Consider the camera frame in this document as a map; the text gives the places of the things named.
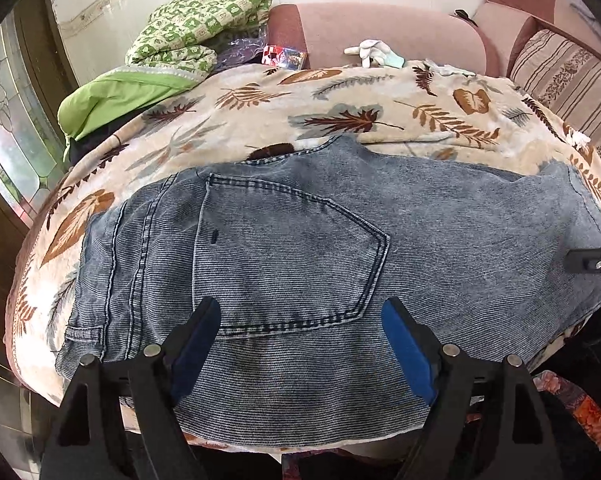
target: green checkered bedding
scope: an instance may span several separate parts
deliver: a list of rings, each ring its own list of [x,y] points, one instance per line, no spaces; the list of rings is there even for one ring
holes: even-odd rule
[[[267,22],[272,0],[174,0],[149,15],[125,63],[187,70],[202,82],[216,52]]]

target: striped denim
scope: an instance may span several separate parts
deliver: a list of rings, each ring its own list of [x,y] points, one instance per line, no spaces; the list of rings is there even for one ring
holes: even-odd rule
[[[469,354],[529,360],[601,305],[566,274],[601,246],[601,211],[559,162],[534,176],[372,153],[335,137],[291,155],[192,168],[95,216],[56,368],[135,356],[206,295],[222,327],[185,431],[238,446],[324,446],[419,427],[380,311],[397,296]]]

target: silver bolt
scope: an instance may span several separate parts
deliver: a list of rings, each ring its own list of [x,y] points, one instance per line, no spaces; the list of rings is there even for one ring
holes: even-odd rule
[[[510,354],[507,356],[507,362],[513,367],[518,368],[523,364],[523,360],[516,354]]]
[[[147,345],[142,352],[145,357],[155,357],[160,354],[160,345]]]
[[[89,366],[96,361],[96,356],[92,354],[85,354],[80,358],[81,366]]]
[[[461,353],[461,349],[455,344],[447,343],[446,345],[443,345],[443,353],[449,355],[449,357],[456,357]]]

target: striped sofa seat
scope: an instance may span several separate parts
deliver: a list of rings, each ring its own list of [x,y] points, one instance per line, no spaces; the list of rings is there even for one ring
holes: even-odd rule
[[[550,30],[530,38],[510,79],[592,138],[601,157],[601,61]]]

